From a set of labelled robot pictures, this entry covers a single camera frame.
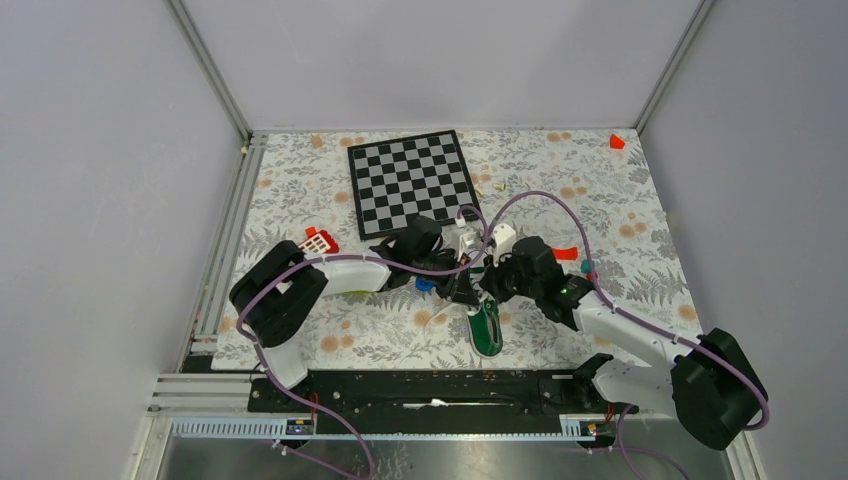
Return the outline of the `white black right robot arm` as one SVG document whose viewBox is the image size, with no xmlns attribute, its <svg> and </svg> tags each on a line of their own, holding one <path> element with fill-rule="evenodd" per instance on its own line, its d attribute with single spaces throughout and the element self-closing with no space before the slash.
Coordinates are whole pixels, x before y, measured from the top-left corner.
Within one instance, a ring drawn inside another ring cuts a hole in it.
<svg viewBox="0 0 848 480">
<path fill-rule="evenodd" d="M 725 449 L 762 414 L 768 393 L 736 339 L 715 328 L 694 340 L 638 324 L 602 299 L 586 277 L 567 274 L 538 236 L 490 240 L 482 289 L 496 302 L 534 301 L 550 321 L 602 337 L 641 360 L 628 366 L 597 354 L 577 370 L 575 402 L 597 412 L 632 404 L 679 421 L 702 445 Z"/>
</svg>

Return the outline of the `green canvas sneaker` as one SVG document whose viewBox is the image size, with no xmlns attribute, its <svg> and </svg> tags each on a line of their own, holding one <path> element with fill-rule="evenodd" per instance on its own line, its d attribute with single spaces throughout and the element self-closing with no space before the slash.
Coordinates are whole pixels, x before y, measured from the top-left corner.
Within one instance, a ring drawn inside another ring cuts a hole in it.
<svg viewBox="0 0 848 480">
<path fill-rule="evenodd" d="M 503 335 L 497 301 L 484 296 L 479 305 L 467 312 L 470 343 L 483 358 L 497 356 L 503 348 Z"/>
</svg>

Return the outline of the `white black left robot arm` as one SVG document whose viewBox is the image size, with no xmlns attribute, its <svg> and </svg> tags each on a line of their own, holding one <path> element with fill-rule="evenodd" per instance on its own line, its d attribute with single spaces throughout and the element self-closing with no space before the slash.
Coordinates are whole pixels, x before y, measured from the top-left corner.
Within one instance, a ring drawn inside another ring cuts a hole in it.
<svg viewBox="0 0 848 480">
<path fill-rule="evenodd" d="M 413 215 L 399 233 L 364 254 L 312 254 L 281 241 L 232 286 L 228 298 L 239 332 L 274 382 L 272 398 L 296 411 L 309 401 L 311 388 L 296 336 L 321 297 L 389 291 L 417 276 L 440 298 L 477 309 L 469 264 L 457 250 L 443 247 L 436 220 Z"/>
</svg>

